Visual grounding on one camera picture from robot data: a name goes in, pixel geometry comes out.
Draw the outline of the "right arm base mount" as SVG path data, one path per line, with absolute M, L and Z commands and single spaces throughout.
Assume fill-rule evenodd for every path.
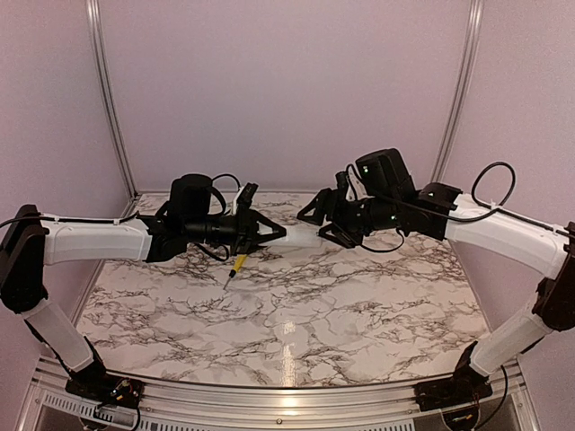
M 466 349 L 449 377 L 417 383 L 414 393 L 420 410 L 429 411 L 488 398 L 493 389 L 487 376 L 472 369 L 471 351 Z

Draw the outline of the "white remote control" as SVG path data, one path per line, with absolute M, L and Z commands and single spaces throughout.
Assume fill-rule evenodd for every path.
M 323 243 L 313 226 L 289 226 L 285 240 L 289 247 L 317 248 Z

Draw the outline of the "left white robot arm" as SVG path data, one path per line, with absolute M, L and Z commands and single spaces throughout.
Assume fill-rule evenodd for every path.
M 25 205 L 4 222 L 1 301 L 22 316 L 83 390 L 96 400 L 107 399 L 113 380 L 95 349 L 49 300 L 44 268 L 80 260 L 166 262 L 191 244 L 246 255 L 287 235 L 283 226 L 251 208 L 256 189 L 256 184 L 246 184 L 228 207 L 212 178 L 186 174 L 172 182 L 168 200 L 154 215 L 120 219 L 47 215 Z

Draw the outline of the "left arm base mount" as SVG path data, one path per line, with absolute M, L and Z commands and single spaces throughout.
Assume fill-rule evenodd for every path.
M 109 374 L 103 363 L 93 361 L 79 372 L 72 372 L 66 391 L 76 396 L 128 409 L 139 406 L 144 383 L 138 379 Z

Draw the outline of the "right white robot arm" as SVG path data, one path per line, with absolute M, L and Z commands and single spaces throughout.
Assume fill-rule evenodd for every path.
M 319 226 L 319 236 L 328 241 L 354 248 L 375 231 L 394 229 L 402 237 L 420 233 L 478 246 L 542 275 L 535 299 L 464 351 L 445 384 L 450 400 L 467 400 L 512 357 L 554 331 L 573 329 L 572 224 L 536 221 L 438 182 L 417 189 L 394 148 L 358 158 L 337 173 L 336 181 L 336 189 L 322 189 L 297 215 Z

